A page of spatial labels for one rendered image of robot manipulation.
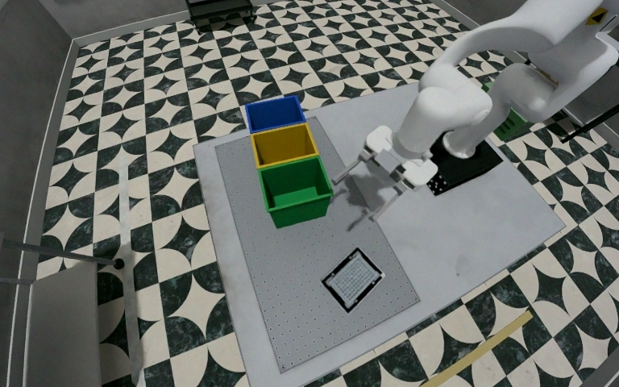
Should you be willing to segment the blue general waste bin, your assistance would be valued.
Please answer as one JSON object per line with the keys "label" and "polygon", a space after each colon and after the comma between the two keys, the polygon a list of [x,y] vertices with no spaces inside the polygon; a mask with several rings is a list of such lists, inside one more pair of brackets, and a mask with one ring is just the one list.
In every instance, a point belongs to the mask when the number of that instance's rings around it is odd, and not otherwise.
{"label": "blue general waste bin", "polygon": [[297,95],[247,104],[245,110],[250,134],[306,123]]}

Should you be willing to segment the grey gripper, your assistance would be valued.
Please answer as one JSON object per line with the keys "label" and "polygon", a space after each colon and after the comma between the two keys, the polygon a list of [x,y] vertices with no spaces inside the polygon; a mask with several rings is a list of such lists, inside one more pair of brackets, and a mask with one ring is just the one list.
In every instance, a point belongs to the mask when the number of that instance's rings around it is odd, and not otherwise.
{"label": "grey gripper", "polygon": [[[379,127],[371,133],[365,141],[363,147],[364,152],[359,154],[358,159],[353,164],[348,166],[339,175],[332,179],[334,187],[344,181],[349,176],[349,172],[361,162],[367,164],[371,161],[377,167],[380,167],[381,165],[378,164],[375,159],[383,149],[390,151],[393,148],[393,139],[395,135],[396,134],[387,127]],[[398,171],[396,171],[394,174],[389,176],[397,183],[393,187],[393,189],[397,192],[397,195],[388,204],[381,206],[368,219],[369,221],[374,223],[407,190],[414,193],[418,192],[438,172],[438,167],[426,158],[421,158],[420,160],[408,160],[408,162],[402,167],[404,167],[408,172],[401,175]]]}

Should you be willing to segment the yellow recycle bin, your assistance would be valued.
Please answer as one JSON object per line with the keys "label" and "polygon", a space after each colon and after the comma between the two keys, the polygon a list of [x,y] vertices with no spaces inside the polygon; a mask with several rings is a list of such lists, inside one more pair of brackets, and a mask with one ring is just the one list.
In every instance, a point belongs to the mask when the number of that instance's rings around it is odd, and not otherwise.
{"label": "yellow recycle bin", "polygon": [[[257,169],[319,156],[307,123],[250,135]],[[260,154],[259,157],[256,147]]]}

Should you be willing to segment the green returns bin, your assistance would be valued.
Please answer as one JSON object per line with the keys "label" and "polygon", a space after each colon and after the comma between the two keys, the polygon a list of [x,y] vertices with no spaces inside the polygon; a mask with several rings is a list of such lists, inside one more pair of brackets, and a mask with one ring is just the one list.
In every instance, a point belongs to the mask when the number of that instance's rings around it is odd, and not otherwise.
{"label": "green returns bin", "polygon": [[276,229],[326,216],[334,192],[320,156],[257,170]]}

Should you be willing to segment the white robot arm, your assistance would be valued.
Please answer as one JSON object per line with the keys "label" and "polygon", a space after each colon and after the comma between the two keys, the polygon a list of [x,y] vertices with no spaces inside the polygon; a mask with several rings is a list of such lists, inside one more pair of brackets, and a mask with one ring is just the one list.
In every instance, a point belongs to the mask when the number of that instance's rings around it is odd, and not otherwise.
{"label": "white robot arm", "polygon": [[[616,64],[618,51],[596,36],[615,15],[619,0],[528,0],[511,17],[462,36],[423,75],[393,148],[383,149],[375,161],[390,174],[404,175],[402,166],[429,160],[431,147],[447,131],[444,148],[467,159],[507,119],[510,107],[531,123],[545,121]],[[485,93],[454,69],[469,56],[494,50],[528,53],[559,85],[515,63]]]}

